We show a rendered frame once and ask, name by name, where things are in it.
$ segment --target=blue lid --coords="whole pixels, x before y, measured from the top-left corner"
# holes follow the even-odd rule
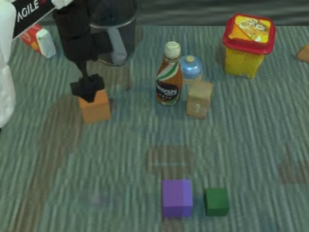
[[[180,59],[184,79],[196,79],[203,72],[202,62],[195,56],[184,56]]]

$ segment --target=blue container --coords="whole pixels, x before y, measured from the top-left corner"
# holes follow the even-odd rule
[[[195,56],[184,56],[180,58],[180,67],[184,81],[201,79],[203,73],[202,62]]]

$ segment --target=brown bottle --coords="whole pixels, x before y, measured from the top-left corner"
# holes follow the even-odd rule
[[[179,65],[181,47],[177,42],[167,42],[163,62],[156,78],[156,99],[162,105],[175,105],[181,96],[183,76]]]

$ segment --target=red and white box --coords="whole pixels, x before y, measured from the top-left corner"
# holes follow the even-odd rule
[[[56,54],[51,34],[39,24],[29,28],[20,38],[25,44],[46,58],[51,58]]]

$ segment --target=green block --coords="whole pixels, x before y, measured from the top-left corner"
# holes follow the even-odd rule
[[[206,216],[208,217],[226,216],[230,209],[227,190],[225,188],[205,189],[204,204],[205,204]]]

